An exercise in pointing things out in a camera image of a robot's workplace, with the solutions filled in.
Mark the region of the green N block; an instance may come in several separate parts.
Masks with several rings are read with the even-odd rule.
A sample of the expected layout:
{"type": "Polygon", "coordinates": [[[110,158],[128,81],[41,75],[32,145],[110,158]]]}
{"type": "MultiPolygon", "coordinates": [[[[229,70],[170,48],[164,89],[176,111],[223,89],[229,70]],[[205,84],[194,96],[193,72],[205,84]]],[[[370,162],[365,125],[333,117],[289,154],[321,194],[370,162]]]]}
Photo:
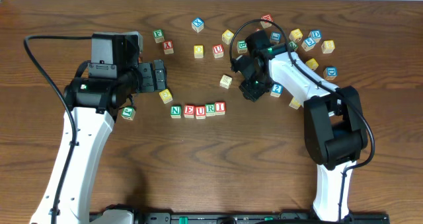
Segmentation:
{"type": "Polygon", "coordinates": [[[171,106],[171,118],[181,118],[182,117],[182,107],[181,106],[171,106]]]}

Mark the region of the red I block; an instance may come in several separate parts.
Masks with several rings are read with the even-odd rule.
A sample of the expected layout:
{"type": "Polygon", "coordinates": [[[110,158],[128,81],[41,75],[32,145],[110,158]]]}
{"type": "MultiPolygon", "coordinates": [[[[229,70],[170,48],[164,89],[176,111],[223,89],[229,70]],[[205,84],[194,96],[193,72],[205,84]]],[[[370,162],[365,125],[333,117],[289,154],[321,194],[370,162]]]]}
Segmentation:
{"type": "Polygon", "coordinates": [[[215,103],[215,114],[216,115],[225,115],[226,105],[225,102],[216,102],[215,103]]]}

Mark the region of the red E block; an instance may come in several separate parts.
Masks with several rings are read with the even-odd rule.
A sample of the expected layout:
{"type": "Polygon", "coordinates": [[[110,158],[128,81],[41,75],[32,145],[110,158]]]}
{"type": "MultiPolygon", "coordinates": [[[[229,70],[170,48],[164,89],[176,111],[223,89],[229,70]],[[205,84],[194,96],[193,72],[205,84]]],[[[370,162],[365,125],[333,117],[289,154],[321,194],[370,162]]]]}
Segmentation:
{"type": "Polygon", "coordinates": [[[185,118],[194,118],[195,117],[195,106],[186,104],[184,106],[184,117],[185,118]]]}

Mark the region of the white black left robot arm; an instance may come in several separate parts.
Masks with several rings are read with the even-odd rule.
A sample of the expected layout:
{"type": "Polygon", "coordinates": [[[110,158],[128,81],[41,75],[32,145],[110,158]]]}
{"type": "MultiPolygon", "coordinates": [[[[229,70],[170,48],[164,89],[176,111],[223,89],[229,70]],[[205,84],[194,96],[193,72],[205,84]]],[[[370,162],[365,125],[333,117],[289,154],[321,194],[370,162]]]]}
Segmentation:
{"type": "Polygon", "coordinates": [[[31,223],[90,223],[89,206],[105,143],[118,116],[135,118],[135,93],[162,91],[167,85],[163,60],[130,67],[118,79],[84,78],[83,62],[66,88],[63,133],[53,171],[31,223]]]}

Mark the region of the green R block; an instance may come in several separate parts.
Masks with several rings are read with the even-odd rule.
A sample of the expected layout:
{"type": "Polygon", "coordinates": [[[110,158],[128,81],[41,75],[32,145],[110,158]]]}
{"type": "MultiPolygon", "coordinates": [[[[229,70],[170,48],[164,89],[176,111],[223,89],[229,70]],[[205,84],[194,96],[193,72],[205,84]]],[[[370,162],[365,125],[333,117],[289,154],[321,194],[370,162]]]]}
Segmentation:
{"type": "Polygon", "coordinates": [[[215,116],[215,104],[214,103],[206,104],[205,109],[206,109],[206,116],[215,116]]]}

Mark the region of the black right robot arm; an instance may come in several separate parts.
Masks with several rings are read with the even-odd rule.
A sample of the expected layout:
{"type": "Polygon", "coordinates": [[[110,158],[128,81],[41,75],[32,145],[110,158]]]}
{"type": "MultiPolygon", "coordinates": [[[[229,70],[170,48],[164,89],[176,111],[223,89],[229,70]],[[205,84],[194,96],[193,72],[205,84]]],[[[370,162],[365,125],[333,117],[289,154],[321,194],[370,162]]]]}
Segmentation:
{"type": "Polygon", "coordinates": [[[285,44],[250,45],[248,51],[230,59],[232,71],[245,78],[243,96],[256,101],[279,84],[303,107],[305,146],[317,164],[313,212],[320,221],[345,220],[352,171],[361,167],[362,150],[374,146],[357,90],[318,76],[285,44]]]}

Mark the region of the yellow S block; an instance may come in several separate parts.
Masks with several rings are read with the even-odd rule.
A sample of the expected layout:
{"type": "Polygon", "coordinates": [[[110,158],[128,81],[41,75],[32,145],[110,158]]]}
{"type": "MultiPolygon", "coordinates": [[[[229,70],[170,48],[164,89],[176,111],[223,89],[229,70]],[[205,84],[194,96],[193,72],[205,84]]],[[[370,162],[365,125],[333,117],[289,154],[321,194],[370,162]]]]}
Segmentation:
{"type": "Polygon", "coordinates": [[[301,107],[301,103],[295,97],[293,97],[289,106],[293,109],[298,110],[301,107]]]}

